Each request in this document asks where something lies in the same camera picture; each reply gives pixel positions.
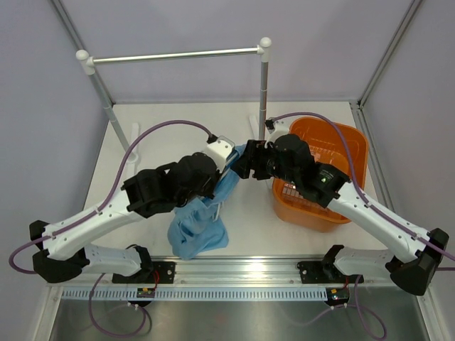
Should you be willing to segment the light blue shorts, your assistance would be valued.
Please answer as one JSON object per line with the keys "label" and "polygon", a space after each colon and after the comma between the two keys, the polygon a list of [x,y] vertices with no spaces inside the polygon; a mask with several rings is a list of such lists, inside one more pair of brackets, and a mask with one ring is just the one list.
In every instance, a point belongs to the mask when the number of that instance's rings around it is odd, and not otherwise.
{"label": "light blue shorts", "polygon": [[201,252],[222,249],[229,237],[220,216],[221,207],[231,196],[240,177],[228,170],[217,184],[214,198],[197,197],[186,206],[174,210],[167,238],[174,256],[189,260]]}

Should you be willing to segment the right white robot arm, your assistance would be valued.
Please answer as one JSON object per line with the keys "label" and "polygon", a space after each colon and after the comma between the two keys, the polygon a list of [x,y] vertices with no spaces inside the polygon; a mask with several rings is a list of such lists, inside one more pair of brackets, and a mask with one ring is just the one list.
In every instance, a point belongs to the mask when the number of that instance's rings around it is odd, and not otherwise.
{"label": "right white robot arm", "polygon": [[322,260],[322,274],[331,282],[344,276],[389,278],[403,291],[423,296],[438,269],[449,236],[410,224],[368,197],[341,170],[314,160],[309,145],[295,134],[274,142],[250,140],[232,165],[242,179],[277,178],[291,183],[306,200],[336,212],[385,245],[359,250],[334,245]]}

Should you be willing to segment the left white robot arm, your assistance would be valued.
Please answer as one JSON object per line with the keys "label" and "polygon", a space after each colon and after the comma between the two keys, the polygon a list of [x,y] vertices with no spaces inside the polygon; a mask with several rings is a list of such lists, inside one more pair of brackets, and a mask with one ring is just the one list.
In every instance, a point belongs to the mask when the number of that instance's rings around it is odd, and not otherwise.
{"label": "left white robot arm", "polygon": [[195,197],[214,197],[227,159],[209,151],[184,156],[156,169],[144,169],[124,181],[107,205],[73,216],[56,227],[35,221],[32,237],[44,237],[32,256],[33,270],[48,283],[62,283],[80,274],[113,274],[118,283],[145,283],[154,273],[147,248],[113,249],[93,241],[133,222],[183,207]]}

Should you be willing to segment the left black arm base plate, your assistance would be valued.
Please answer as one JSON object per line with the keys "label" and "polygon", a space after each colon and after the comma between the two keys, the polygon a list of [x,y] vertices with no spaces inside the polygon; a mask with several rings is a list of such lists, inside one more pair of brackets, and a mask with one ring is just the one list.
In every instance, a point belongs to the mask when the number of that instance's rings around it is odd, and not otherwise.
{"label": "left black arm base plate", "polygon": [[132,276],[112,275],[115,284],[172,284],[175,278],[176,263],[174,261],[152,261],[153,270],[141,270]]}

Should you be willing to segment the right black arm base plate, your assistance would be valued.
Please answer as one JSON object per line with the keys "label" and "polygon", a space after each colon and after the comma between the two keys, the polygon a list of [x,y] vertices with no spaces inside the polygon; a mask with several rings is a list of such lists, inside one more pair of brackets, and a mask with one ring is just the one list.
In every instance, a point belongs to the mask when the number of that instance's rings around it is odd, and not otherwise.
{"label": "right black arm base plate", "polygon": [[354,284],[357,275],[344,275],[333,264],[322,261],[300,261],[297,265],[303,284]]}

